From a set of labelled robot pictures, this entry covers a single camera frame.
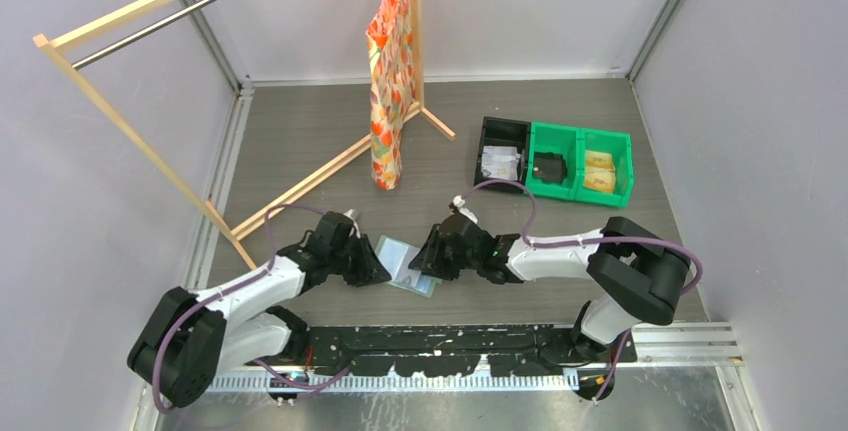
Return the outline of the green bin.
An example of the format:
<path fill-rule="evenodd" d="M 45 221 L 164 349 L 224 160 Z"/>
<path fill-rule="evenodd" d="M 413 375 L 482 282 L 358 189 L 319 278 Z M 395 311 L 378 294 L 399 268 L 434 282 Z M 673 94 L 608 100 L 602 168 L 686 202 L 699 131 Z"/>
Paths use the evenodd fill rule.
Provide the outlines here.
<path fill-rule="evenodd" d="M 630 135 L 580 128 L 579 139 L 578 163 L 584 171 L 577 179 L 575 200 L 625 208 L 635 184 Z"/>
<path fill-rule="evenodd" d="M 537 197 L 575 201 L 579 145 L 576 127 L 532 122 L 526 187 Z"/>

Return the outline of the orange floral hanging cloth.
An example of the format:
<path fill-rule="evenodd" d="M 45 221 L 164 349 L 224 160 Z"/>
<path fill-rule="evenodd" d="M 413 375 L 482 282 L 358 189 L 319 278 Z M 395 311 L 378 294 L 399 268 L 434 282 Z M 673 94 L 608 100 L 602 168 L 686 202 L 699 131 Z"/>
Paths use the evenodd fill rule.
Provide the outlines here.
<path fill-rule="evenodd" d="M 370 82 L 372 177 L 395 188 L 402 172 L 401 136 L 414 102 L 410 0 L 381 0 L 366 28 Z"/>

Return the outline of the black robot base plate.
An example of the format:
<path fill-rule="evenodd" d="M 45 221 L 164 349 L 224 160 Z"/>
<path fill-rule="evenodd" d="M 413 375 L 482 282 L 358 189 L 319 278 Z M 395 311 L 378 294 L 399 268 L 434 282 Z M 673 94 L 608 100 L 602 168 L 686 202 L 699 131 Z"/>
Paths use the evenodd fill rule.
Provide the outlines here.
<path fill-rule="evenodd" d="M 296 338 L 296 350 L 262 356 L 269 365 L 307 364 L 322 375 L 347 369 L 353 376 L 428 378 L 471 375 L 486 365 L 495 377 L 560 374 L 566 368 L 609 368 L 637 360 L 633 340 L 619 335 L 599 348 L 576 348 L 569 325 L 314 326 Z"/>

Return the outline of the white cards in bin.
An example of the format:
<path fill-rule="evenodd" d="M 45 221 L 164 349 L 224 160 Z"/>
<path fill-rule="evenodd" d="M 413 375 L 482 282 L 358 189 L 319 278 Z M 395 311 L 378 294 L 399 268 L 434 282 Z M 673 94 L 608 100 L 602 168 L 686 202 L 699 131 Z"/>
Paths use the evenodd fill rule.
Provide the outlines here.
<path fill-rule="evenodd" d="M 480 168 L 485 179 L 517 181 L 521 165 L 521 153 L 514 146 L 484 146 Z"/>

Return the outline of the wooden clothes rack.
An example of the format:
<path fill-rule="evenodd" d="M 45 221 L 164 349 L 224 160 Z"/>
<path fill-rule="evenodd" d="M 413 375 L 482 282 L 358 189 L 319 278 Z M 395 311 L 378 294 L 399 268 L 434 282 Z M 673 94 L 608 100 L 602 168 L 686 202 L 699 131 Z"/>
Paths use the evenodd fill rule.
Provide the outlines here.
<path fill-rule="evenodd" d="M 16 191 L 43 179 L 57 187 L 26 197 L 74 264 L 102 271 L 110 258 L 158 277 L 186 271 L 200 225 L 238 269 L 253 266 L 246 222 L 226 224 L 210 196 L 230 116 L 231 86 L 187 16 L 179 16 L 87 68 L 74 63 L 139 28 L 176 14 L 181 0 L 6 0 L 12 26 L 2 56 L 15 67 L 1 102 L 5 146 L 20 149 Z"/>

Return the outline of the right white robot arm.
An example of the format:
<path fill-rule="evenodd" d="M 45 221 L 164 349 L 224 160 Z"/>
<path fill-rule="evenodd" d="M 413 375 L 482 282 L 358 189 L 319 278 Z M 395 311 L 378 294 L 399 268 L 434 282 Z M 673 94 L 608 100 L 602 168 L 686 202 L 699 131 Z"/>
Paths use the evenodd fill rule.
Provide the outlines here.
<path fill-rule="evenodd" d="M 594 281 L 603 294 L 581 308 L 570 336 L 574 354 L 591 362 L 637 324 L 670 324 L 694 263 L 685 248 L 620 216 L 587 233 L 542 238 L 492 235 L 454 213 L 432 227 L 410 267 L 441 280 L 474 270 L 499 285 L 548 278 Z"/>

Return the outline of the black cards in bin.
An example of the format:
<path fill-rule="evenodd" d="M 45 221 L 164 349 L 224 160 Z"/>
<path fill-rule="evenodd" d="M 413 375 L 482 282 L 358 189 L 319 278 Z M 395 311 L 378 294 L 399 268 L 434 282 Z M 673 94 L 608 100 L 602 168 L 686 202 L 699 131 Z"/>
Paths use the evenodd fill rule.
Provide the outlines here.
<path fill-rule="evenodd" d="M 532 165 L 532 176 L 545 184 L 562 184 L 568 177 L 565 158 L 558 153 L 536 152 Z"/>

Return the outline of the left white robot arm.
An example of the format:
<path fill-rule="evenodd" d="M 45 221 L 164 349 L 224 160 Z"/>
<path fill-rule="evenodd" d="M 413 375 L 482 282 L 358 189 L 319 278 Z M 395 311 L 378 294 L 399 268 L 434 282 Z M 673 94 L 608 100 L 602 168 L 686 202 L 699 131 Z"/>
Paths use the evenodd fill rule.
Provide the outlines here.
<path fill-rule="evenodd" d="M 131 347 L 127 365 L 151 385 L 156 409 L 169 413 L 195 402 L 217 375 L 234 367 L 266 357 L 296 364 L 305 356 L 308 326 L 282 304 L 331 275 L 352 287 L 392 278 L 352 211 L 322 214 L 298 242 L 274 250 L 264 264 L 223 285 L 168 290 Z"/>

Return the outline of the green bin middle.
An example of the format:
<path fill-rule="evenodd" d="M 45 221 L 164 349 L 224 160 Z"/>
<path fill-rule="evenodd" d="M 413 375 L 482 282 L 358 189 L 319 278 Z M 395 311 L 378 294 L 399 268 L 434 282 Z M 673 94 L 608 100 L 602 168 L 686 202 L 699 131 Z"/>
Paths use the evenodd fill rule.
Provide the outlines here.
<path fill-rule="evenodd" d="M 532 122 L 526 187 L 537 197 L 575 201 L 579 145 L 576 127 Z"/>

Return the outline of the black storage bin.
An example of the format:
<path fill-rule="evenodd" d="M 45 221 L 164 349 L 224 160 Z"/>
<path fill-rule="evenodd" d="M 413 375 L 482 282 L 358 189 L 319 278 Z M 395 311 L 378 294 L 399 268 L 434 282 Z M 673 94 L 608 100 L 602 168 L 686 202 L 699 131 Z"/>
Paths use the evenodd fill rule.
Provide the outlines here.
<path fill-rule="evenodd" d="M 474 184 L 501 179 L 525 184 L 531 123 L 485 116 L 474 170 Z"/>

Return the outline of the green bin right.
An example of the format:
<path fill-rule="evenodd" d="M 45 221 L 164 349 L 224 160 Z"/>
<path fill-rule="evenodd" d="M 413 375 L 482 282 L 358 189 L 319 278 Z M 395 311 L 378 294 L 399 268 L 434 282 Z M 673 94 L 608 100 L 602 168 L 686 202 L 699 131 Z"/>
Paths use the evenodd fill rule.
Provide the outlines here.
<path fill-rule="evenodd" d="M 584 171 L 577 179 L 575 200 L 625 208 L 635 184 L 630 135 L 580 128 L 579 139 L 578 163 Z"/>

